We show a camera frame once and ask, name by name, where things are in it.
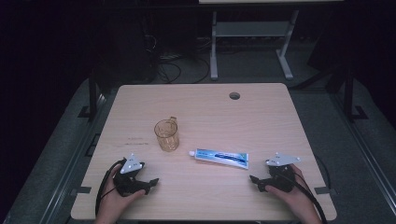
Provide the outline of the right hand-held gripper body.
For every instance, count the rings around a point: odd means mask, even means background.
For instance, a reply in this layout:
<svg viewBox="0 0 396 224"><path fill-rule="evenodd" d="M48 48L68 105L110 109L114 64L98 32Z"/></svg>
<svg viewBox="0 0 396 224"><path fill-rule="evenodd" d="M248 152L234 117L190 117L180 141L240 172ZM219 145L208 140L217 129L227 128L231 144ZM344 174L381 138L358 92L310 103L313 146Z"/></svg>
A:
<svg viewBox="0 0 396 224"><path fill-rule="evenodd" d="M271 176L269 184L284 192L291 192L295 182L295 174L291 165L300 161L300 157L277 152L274 157L265 162Z"/></svg>

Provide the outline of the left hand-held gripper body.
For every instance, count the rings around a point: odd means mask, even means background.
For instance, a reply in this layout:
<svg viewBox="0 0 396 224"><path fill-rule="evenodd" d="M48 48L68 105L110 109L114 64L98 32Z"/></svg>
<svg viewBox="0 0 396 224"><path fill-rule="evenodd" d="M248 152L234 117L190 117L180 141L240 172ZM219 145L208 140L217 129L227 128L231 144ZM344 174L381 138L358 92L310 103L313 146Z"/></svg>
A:
<svg viewBox="0 0 396 224"><path fill-rule="evenodd" d="M122 197L132 195L141 189L147 188L146 182L136 179L137 174L144 167L145 163L140 162L134 153L132 153L128 159L123 159L121 164L122 166L116 172L113 181L117 192Z"/></svg>

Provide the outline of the person's right hand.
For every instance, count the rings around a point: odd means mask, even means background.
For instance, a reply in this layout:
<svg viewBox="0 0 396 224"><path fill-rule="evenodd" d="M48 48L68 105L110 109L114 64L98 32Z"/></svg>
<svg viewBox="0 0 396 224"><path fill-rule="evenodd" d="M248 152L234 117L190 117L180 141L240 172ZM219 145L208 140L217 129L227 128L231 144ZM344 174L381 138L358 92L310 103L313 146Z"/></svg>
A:
<svg viewBox="0 0 396 224"><path fill-rule="evenodd" d="M265 189L282 200L302 224L322 224L312 201L296 187L290 192L284 192L273 186L266 186Z"/></svg>

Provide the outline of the person's left hand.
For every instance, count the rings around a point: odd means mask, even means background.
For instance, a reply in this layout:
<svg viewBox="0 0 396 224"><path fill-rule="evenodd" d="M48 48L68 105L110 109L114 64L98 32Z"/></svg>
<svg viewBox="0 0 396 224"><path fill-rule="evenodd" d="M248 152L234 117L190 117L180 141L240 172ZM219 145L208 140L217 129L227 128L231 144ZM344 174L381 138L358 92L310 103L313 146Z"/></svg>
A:
<svg viewBox="0 0 396 224"><path fill-rule="evenodd" d="M127 209L134 201L145 195L143 189L135 192L127 197L122 197L115 190L113 176L121 168L121 165L116 165L110 172L106 180L105 186L101 193L101 201L99 210L96 215L94 224L115 224L125 209Z"/></svg>

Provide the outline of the blue and white toothpaste tube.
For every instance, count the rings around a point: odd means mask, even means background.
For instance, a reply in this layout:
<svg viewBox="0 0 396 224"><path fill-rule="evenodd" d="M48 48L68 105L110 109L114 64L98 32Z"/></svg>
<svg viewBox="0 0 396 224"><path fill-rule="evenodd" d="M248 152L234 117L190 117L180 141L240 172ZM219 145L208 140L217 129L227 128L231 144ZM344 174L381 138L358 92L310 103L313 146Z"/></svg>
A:
<svg viewBox="0 0 396 224"><path fill-rule="evenodd" d="M232 153L197 148L194 151L190 151L189 155L198 161L208 161L246 170L249 167L247 153Z"/></svg>

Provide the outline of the clear amber plastic cup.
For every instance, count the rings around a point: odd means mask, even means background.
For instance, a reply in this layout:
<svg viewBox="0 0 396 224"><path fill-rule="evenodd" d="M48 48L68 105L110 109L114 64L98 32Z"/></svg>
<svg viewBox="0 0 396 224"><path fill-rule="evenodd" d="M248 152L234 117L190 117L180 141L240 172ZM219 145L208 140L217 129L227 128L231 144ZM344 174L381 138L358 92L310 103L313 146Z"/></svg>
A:
<svg viewBox="0 0 396 224"><path fill-rule="evenodd" d="M154 127L158 143L163 151L172 152L179 146L177 118L160 120Z"/></svg>

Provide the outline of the dark computer tower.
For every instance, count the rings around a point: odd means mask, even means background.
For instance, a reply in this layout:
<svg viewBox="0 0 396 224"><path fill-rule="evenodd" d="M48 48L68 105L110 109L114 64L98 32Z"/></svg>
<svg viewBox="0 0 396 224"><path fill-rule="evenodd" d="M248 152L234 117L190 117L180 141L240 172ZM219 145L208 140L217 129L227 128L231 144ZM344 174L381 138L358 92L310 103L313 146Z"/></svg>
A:
<svg viewBox="0 0 396 224"><path fill-rule="evenodd" d="M139 21L112 18L106 24L106 62L121 84L147 84L155 78Z"/></svg>

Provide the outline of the white metal stand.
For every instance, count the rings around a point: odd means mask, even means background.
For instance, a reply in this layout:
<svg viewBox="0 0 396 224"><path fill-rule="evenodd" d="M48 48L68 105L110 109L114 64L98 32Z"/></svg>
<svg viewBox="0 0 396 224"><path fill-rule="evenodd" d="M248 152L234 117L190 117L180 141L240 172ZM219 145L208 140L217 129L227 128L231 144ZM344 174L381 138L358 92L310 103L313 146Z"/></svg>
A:
<svg viewBox="0 0 396 224"><path fill-rule="evenodd" d="M298 10L291 13L288 21L218 21L217 12L212 16L210 77L219 78L217 62L217 39L219 37L283 37L284 43L276 50L276 57L286 80L292 80L293 74L286 59L286 53L299 15Z"/></svg>

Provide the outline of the black metal post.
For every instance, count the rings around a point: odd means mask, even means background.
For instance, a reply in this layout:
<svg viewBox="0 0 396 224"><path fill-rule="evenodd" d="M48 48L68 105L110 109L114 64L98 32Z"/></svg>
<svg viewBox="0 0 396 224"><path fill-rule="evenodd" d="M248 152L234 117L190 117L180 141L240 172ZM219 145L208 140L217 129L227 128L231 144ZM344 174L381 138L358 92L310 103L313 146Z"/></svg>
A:
<svg viewBox="0 0 396 224"><path fill-rule="evenodd" d="M351 68L347 69L345 76L344 87L344 113L350 122L357 119L368 119L367 114L364 112L360 105L353 104L353 90L354 90L354 73Z"/></svg>
<svg viewBox="0 0 396 224"><path fill-rule="evenodd" d="M89 121L92 121L94 120L98 111L97 101L99 99L98 87L97 87L94 71L91 71L89 75L88 84L89 84L89 104L83 106L80 109L78 117L86 118Z"/></svg>

